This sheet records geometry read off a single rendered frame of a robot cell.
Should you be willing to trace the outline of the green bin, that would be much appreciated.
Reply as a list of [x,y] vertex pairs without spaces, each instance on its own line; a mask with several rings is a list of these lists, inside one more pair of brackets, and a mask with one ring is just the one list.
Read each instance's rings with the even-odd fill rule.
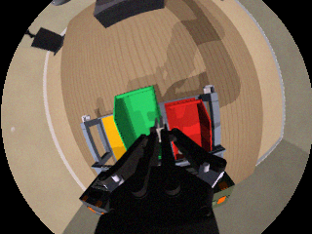
[[140,135],[150,134],[149,128],[154,126],[156,117],[160,122],[153,87],[114,97],[113,121],[126,150]]

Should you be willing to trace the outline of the red bin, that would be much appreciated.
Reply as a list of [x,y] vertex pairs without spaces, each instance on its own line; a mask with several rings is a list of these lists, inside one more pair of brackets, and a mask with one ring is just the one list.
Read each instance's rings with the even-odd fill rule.
[[212,150],[211,119],[201,99],[169,104],[165,109],[170,130],[178,128],[207,152]]

